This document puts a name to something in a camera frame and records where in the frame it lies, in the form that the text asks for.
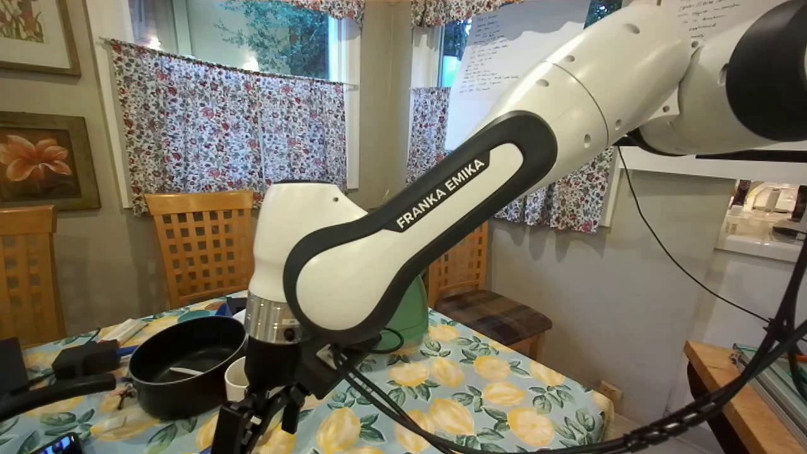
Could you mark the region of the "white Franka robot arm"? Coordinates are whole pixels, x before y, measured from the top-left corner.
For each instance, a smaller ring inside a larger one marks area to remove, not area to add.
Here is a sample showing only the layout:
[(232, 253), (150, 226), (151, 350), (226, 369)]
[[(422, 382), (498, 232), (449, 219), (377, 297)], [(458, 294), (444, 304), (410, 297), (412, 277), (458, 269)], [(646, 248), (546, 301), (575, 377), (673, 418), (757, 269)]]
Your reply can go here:
[(410, 284), (533, 187), (630, 139), (658, 154), (801, 142), (807, 0), (782, 0), (707, 41), (658, 5), (629, 5), (535, 66), (459, 143), (367, 211), (333, 184), (262, 196), (248, 284), (250, 388), (221, 409), (213, 454), (250, 454), (271, 422), (357, 374)]

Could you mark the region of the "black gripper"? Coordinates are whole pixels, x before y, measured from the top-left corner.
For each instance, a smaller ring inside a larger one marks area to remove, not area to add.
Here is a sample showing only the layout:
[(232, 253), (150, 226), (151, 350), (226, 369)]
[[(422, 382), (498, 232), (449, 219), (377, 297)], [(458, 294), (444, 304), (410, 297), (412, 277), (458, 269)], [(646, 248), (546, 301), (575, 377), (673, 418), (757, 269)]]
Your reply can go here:
[[(245, 371), (250, 394), (285, 388), (282, 432), (295, 433), (305, 396), (328, 396), (345, 374), (325, 359), (328, 346), (316, 338), (300, 342), (271, 342), (248, 338)], [(248, 454), (250, 409), (226, 403), (218, 414), (218, 428), (211, 454)]]

